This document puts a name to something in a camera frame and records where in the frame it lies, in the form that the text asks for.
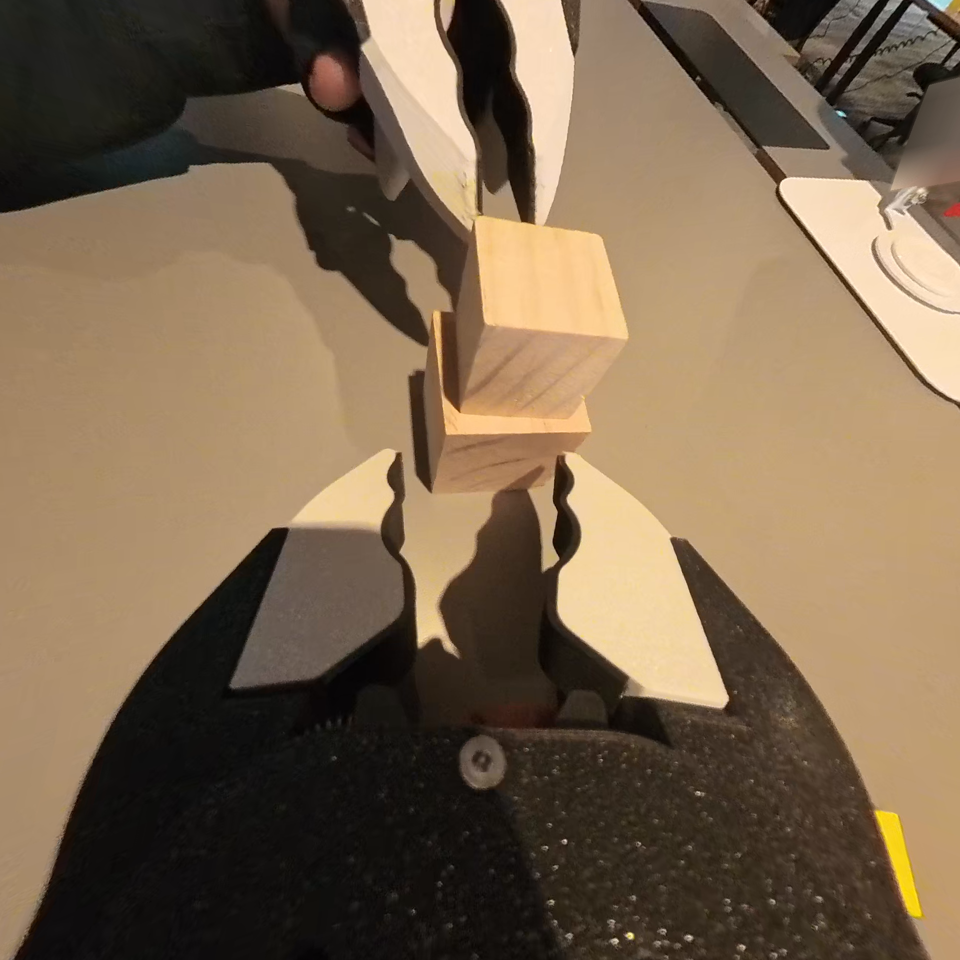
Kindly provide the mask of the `light wooden cube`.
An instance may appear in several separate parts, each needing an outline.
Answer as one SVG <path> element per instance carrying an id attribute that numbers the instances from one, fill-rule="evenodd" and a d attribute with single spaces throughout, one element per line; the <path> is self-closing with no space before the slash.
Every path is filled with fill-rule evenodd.
<path id="1" fill-rule="evenodd" d="M 552 478 L 557 459 L 576 451 L 592 424 L 582 400 L 566 417 L 461 412 L 453 315 L 436 311 L 422 387 L 426 484 L 431 493 L 526 490 Z"/>
<path id="2" fill-rule="evenodd" d="M 603 239 L 481 216 L 454 312 L 463 413 L 566 419 L 629 338 Z"/>

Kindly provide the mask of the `person's left hand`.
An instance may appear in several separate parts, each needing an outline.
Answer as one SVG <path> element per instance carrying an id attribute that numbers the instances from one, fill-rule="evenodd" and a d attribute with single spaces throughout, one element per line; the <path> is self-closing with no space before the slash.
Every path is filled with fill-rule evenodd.
<path id="1" fill-rule="evenodd" d="M 342 124 L 367 104 L 359 80 L 361 38 L 348 2 L 265 1 L 273 26 L 289 46 L 310 103 Z"/>

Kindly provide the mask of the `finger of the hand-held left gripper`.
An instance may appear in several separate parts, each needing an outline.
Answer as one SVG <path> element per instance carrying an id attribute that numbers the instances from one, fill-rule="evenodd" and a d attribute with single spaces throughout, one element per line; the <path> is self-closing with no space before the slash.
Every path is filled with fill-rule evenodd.
<path id="1" fill-rule="evenodd" d="M 413 185 L 450 227 L 472 227 L 480 211 L 478 149 L 448 37 L 454 2 L 359 5 L 359 77 L 384 196 L 395 200 Z"/>
<path id="2" fill-rule="evenodd" d="M 542 226 L 554 204 L 568 145 L 575 2 L 503 1 L 499 7 L 510 34 L 510 182 L 521 219 Z"/>

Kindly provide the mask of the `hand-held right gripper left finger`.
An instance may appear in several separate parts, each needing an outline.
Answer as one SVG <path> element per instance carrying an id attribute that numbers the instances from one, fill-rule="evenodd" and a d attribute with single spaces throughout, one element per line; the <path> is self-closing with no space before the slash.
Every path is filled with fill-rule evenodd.
<path id="1" fill-rule="evenodd" d="M 402 557 L 402 454 L 384 448 L 305 504 L 277 560 L 232 691 L 286 689 L 367 673 L 404 677 L 417 650 L 412 574 Z"/>

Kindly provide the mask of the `white desk mat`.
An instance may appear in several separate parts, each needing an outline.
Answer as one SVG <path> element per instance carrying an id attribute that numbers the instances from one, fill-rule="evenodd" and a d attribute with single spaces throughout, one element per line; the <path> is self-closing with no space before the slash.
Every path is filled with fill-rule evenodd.
<path id="1" fill-rule="evenodd" d="M 958 263 L 958 246 L 927 214 L 930 188 L 847 178 L 787 177 L 778 198 L 934 394 L 959 402 L 959 314 L 920 304 L 883 273 L 872 242 L 884 232 L 924 233 Z"/>

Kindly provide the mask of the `white round charging pad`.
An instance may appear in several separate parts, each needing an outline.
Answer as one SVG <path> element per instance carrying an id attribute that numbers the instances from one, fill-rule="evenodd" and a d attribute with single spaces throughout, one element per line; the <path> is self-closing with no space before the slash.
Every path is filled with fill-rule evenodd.
<path id="1" fill-rule="evenodd" d="M 871 252 L 902 292 L 923 306 L 959 314 L 959 265 L 927 234 L 884 231 L 873 238 Z"/>

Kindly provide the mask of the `black desk pad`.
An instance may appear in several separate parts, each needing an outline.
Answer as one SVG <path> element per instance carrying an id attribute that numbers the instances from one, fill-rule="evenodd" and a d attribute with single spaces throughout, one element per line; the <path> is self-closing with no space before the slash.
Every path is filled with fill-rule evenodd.
<path id="1" fill-rule="evenodd" d="M 829 150 L 828 141 L 712 15 L 665 3 L 642 2 L 641 7 L 678 62 L 755 147 Z"/>

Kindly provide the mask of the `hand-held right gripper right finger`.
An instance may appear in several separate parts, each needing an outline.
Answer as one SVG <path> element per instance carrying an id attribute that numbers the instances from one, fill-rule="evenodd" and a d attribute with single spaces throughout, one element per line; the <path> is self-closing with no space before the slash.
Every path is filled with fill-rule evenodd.
<path id="1" fill-rule="evenodd" d="M 584 457 L 558 459 L 543 616 L 543 672 L 562 698 L 605 709 L 650 699 L 723 711 L 730 696 L 674 541 L 638 499 Z"/>

